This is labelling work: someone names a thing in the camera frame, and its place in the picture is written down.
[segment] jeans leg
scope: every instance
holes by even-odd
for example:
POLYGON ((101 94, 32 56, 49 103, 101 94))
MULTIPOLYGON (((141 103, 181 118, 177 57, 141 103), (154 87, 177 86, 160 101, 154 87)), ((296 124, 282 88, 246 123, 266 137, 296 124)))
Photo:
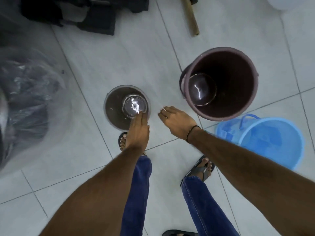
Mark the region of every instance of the jeans leg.
POLYGON ((185 177, 181 189, 200 236, 239 236, 199 177, 185 177))
POLYGON ((123 214, 120 236, 142 236, 151 172, 151 160, 147 156, 140 156, 132 177, 131 188, 123 214))

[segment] maroon bucket rim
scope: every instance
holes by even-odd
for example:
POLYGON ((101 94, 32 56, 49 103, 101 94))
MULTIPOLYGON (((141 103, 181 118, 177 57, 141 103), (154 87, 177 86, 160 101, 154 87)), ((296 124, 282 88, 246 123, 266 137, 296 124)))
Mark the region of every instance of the maroon bucket rim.
POLYGON ((207 50, 205 52, 203 52, 201 55, 199 55, 193 63, 191 63, 191 65, 189 66, 187 73, 184 77, 184 88, 185 88, 185 98, 187 100, 188 105, 201 117, 203 117, 204 119, 208 119, 210 121, 216 121, 216 122, 220 122, 220 121, 227 121, 233 118, 238 117, 239 115, 241 115, 249 106, 250 104, 253 102, 257 90, 258 90, 258 72, 253 64, 253 62, 251 61, 251 59, 244 54, 242 51, 237 50, 235 48, 231 48, 231 47, 216 47, 210 50, 207 50), (228 51, 230 53, 234 53, 236 55, 241 56, 243 59, 246 60, 246 62, 249 64, 250 69, 252 71, 253 76, 255 76, 254 78, 254 88, 253 88, 253 92, 252 95, 250 97, 250 99, 247 101, 247 103, 244 105, 244 107, 242 107, 238 112, 234 113, 233 115, 227 116, 227 117, 221 117, 221 118, 217 118, 217 117, 211 117, 208 116, 204 113, 202 113, 193 103, 191 100, 191 97, 189 95, 189 78, 186 78, 186 76, 191 76, 192 74, 192 70, 195 68, 195 66, 198 64, 198 62, 200 60, 202 60, 203 58, 205 58, 206 56, 216 53, 216 52, 222 52, 222 51, 228 51))

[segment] leg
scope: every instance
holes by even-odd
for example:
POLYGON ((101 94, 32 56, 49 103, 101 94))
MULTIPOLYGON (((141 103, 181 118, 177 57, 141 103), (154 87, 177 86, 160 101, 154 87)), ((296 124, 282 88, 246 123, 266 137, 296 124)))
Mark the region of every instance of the leg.
POLYGON ((131 188, 125 205, 120 236, 142 236, 149 195, 149 177, 151 172, 151 160, 145 155, 140 156, 132 177, 131 188))
MULTIPOLYGON (((203 167, 208 160, 203 159, 203 167)), ((185 201, 200 236, 238 236, 231 222, 212 198, 203 173, 185 177, 181 185, 185 201)))

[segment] wooden handle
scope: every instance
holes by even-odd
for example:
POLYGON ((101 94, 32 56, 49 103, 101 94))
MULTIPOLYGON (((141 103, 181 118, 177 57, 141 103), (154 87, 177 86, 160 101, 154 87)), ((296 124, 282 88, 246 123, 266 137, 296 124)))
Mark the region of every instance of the wooden handle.
POLYGON ((188 21, 191 35, 197 36, 199 35, 199 28, 198 28, 197 21, 195 19, 195 14, 194 14, 194 10, 192 9, 191 2, 190 0, 182 0, 182 1, 185 7, 185 12, 186 12, 187 21, 188 21))

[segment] floor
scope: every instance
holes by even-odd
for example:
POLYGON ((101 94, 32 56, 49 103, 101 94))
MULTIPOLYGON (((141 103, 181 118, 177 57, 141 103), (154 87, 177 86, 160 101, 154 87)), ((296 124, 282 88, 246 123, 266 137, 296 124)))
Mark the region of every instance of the floor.
MULTIPOLYGON (((157 113, 174 105, 214 132, 217 123, 199 118, 178 88, 181 71, 213 47, 234 47, 252 59, 259 88, 247 112, 293 121, 306 141, 297 172, 315 180, 314 8, 315 0, 283 13, 266 0, 199 0, 194 10, 201 34, 195 38, 179 0, 151 0, 148 12, 119 13, 115 36, 32 24, 26 43, 57 59, 69 76, 72 121, 56 146, 22 170, 5 174, 14 168, 12 159, 2 171, 0 236, 38 235, 63 201, 119 153, 120 132, 105 119, 103 102, 122 84, 142 89, 152 105, 147 155, 153 172, 143 235, 196 231, 179 183, 200 152, 171 135, 157 113)), ((64 16, 72 14, 81 13, 71 8, 64 16)), ((219 170, 206 184, 240 235, 278 235, 219 170)))

